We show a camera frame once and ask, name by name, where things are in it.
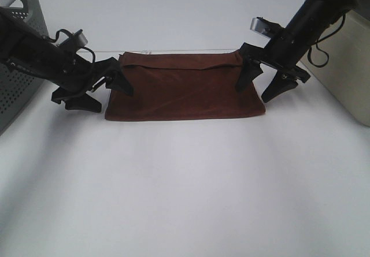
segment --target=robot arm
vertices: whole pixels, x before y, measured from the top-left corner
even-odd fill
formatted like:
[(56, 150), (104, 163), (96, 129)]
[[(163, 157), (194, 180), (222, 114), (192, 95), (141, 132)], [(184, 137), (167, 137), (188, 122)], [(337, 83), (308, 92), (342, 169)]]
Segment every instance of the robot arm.
[[(56, 46), (54, 43), (60, 32), (67, 34), (68, 39)], [(105, 83), (106, 88), (132, 95), (133, 88), (122, 74), (116, 59), (95, 62), (95, 54), (85, 47), (86, 44), (82, 30), (71, 34), (62, 29), (54, 40), (40, 36), (23, 20), (14, 18), (6, 9), (0, 8), (0, 62), (10, 71), (16, 69), (57, 84), (59, 88), (51, 99), (58, 104), (65, 102), (67, 110), (99, 113), (101, 104), (87, 95), (87, 91), (95, 91)], [(90, 51), (93, 61), (77, 55), (79, 49)]]
[(240, 53), (244, 66), (236, 89), (243, 90), (262, 73), (261, 63), (277, 69), (276, 76), (262, 95), (264, 102), (295, 88), (297, 80), (308, 81), (310, 75), (297, 67), (297, 62), (331, 24), (359, 6), (370, 9), (370, 0), (306, 0), (285, 28), (263, 18), (255, 18), (252, 28), (271, 40), (265, 48), (247, 43), (242, 46)]

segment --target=beige box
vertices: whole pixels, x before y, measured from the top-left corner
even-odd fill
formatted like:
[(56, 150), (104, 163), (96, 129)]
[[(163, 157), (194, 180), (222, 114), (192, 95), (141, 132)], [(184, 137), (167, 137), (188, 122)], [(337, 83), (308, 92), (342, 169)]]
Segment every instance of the beige box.
[[(337, 29), (340, 22), (322, 37)], [(370, 21), (349, 12), (342, 30), (319, 46), (330, 55), (327, 66), (317, 68), (307, 56), (301, 61), (357, 120), (370, 126)], [(312, 61), (322, 64), (325, 60), (325, 55), (313, 47)]]

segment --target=white table surface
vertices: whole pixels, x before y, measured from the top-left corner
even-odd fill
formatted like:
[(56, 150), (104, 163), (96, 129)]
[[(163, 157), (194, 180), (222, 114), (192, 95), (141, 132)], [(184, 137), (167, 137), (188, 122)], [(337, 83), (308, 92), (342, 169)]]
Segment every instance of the white table surface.
[[(50, 33), (83, 28), (99, 59), (263, 46), (251, 18), (285, 25), (302, 3), (40, 1)], [(370, 128), (315, 78), (237, 120), (110, 122), (55, 88), (0, 136), (1, 257), (369, 256)]]

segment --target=gray plastic basket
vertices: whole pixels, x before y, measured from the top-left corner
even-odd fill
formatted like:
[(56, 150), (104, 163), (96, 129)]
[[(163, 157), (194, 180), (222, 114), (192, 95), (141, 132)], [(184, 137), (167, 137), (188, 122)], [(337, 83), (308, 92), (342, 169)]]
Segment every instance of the gray plastic basket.
[[(20, 0), (22, 8), (2, 6), (17, 18), (22, 18), (30, 27), (48, 35), (39, 0)], [(42, 80), (21, 72), (9, 72), (0, 64), (0, 133), (14, 119), (23, 106), (41, 85)]]

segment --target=folded cloth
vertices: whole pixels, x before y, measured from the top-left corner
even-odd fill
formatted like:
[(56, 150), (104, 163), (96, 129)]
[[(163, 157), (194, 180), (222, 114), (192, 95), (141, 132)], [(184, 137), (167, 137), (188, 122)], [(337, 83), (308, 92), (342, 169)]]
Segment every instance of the folded cloth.
[(239, 52), (227, 54), (124, 53), (123, 73), (134, 96), (111, 91), (107, 120), (200, 120), (259, 116), (265, 107), (253, 84), (235, 84), (243, 65)]

